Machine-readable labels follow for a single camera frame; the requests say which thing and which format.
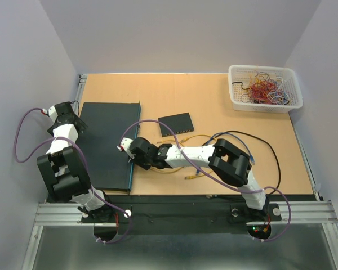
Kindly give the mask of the large rack network switch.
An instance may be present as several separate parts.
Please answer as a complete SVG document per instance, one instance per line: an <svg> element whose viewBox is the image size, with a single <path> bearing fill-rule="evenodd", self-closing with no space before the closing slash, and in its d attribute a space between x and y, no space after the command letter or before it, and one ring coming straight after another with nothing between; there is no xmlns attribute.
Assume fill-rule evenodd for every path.
<svg viewBox="0 0 338 270"><path fill-rule="evenodd" d="M117 146L124 131L139 121L139 103L85 102L80 118L87 129L77 139L86 158L92 185L129 193L134 165Z"/></svg>

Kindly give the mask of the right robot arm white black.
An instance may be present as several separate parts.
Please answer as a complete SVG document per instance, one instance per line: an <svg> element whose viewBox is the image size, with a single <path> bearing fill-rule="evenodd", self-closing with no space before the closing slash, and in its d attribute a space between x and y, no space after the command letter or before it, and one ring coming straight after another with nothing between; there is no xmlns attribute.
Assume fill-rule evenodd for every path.
<svg viewBox="0 0 338 270"><path fill-rule="evenodd" d="M155 146L142 137L125 137L119 148L145 170L210 168L223 183L241 193L251 218L261 219L268 214L269 198L254 177L249 155L225 139L207 146L178 147L174 144Z"/></svg>

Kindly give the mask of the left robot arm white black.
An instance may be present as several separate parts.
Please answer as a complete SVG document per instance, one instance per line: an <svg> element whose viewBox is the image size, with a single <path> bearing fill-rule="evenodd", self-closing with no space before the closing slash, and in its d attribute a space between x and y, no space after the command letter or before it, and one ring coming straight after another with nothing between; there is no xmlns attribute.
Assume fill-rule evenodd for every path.
<svg viewBox="0 0 338 270"><path fill-rule="evenodd" d="M53 121L47 130L54 138L45 155L37 158L37 166L55 203L77 203L84 219L107 222L114 216L114 208L103 202L102 191L92 188L90 176L79 150L73 145L87 125L72 108L62 102L44 112Z"/></svg>

